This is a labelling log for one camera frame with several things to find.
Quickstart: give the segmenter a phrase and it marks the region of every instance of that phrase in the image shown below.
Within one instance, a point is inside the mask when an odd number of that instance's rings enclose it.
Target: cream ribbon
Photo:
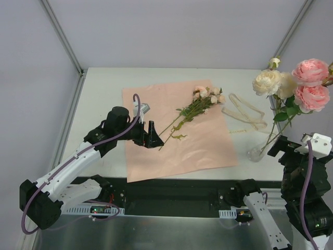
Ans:
[[[265,113],[254,107],[252,104],[250,104],[248,101],[245,99],[237,96],[234,93],[231,93],[229,95],[230,101],[235,105],[235,107],[238,109],[238,112],[231,111],[225,107],[222,108],[222,112],[225,113],[226,115],[233,117],[239,121],[249,123],[252,126],[252,129],[240,129],[240,130],[230,130],[230,134],[238,134],[238,133],[248,133],[252,131],[259,131],[262,133],[269,134],[270,132],[263,131],[265,128],[267,128],[267,122],[263,120]],[[246,107],[252,109],[253,111],[257,112],[260,114],[260,118],[253,118],[249,116],[244,109],[242,109],[241,105],[243,104]]]

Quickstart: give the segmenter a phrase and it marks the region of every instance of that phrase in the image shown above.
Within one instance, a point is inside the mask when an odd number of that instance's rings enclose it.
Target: peach paper sheet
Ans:
[[[197,85],[212,87],[210,80],[200,80],[123,89],[123,105],[128,110],[133,110],[132,96],[137,93],[141,102],[150,106],[150,111],[145,114],[145,129],[148,130],[148,121],[152,120],[159,134],[178,116],[177,108],[191,103],[193,90]],[[169,134],[170,129],[161,135],[164,142]],[[185,123],[174,133],[179,134],[187,136],[181,140],[170,138],[161,151],[158,151],[159,148],[148,149],[130,141],[126,142],[127,181],[141,181],[238,164],[220,105],[210,108],[206,115],[199,115],[192,122]]]

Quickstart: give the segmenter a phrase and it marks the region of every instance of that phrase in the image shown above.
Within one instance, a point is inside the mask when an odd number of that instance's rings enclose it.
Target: white table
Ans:
[[[252,90],[252,80],[259,72],[259,70],[234,69],[89,68],[63,157],[66,158],[77,148],[87,133],[106,118],[112,107],[122,106],[123,88],[157,83],[210,79],[214,86],[222,87],[226,97],[229,93],[236,93],[265,112],[264,120],[268,123],[266,130],[270,131],[273,120],[270,101],[265,97],[256,96]],[[226,107],[237,111],[228,98]],[[230,130],[251,128],[249,124],[225,117]],[[281,181],[283,166],[277,162],[278,157],[266,155],[260,162],[251,162],[247,159],[247,150],[266,138],[267,134],[261,132],[232,134],[238,166],[196,171],[169,178],[221,180],[254,178],[262,181]],[[86,169],[81,176],[95,174],[103,177],[126,177],[124,142],[118,142],[116,148]]]

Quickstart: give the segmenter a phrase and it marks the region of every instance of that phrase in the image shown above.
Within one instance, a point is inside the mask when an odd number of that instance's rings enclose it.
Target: glass vase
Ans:
[[[274,144],[274,141],[270,142],[269,144],[267,144],[267,141],[268,136],[262,143],[257,144],[247,151],[247,156],[250,161],[257,163],[258,161],[262,160],[262,158],[267,154],[268,150],[270,150]]]

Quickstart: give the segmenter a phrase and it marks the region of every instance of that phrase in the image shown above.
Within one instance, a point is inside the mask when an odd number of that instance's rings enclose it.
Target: robotic arm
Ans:
[[[144,114],[150,109],[148,104],[134,102],[134,107],[137,118],[133,121],[130,121],[129,111],[126,108],[114,107],[107,119],[91,130],[65,161],[34,183],[25,180],[20,185],[20,209],[23,212],[26,210],[27,215],[40,229],[49,228],[63,211],[84,201],[108,200],[112,194],[112,187],[99,175],[75,187],[69,188],[68,185],[84,169],[115,148],[118,140],[132,140],[135,144],[146,148],[164,145],[155,131],[153,121],[149,121],[148,132],[144,130]],[[120,134],[122,135],[116,140],[112,139]]]
[[[309,147],[307,141],[313,145],[313,170],[309,186],[305,192],[304,221],[310,237],[319,250],[324,250],[329,236],[333,231],[333,214],[321,198],[331,186],[327,181],[325,164],[333,159],[331,152],[331,138],[314,133],[305,134],[304,145],[288,141],[280,136],[269,155],[276,156],[279,151],[284,155],[279,163],[285,166],[281,187],[282,198],[287,202],[286,210],[292,224],[292,248],[288,240],[282,235],[272,215],[264,203],[262,192],[254,179],[239,181],[235,188],[224,195],[224,200],[232,206],[246,205],[254,219],[259,224],[268,249],[272,250],[313,250],[307,233],[302,225],[300,213],[302,188],[305,182],[309,163]]]

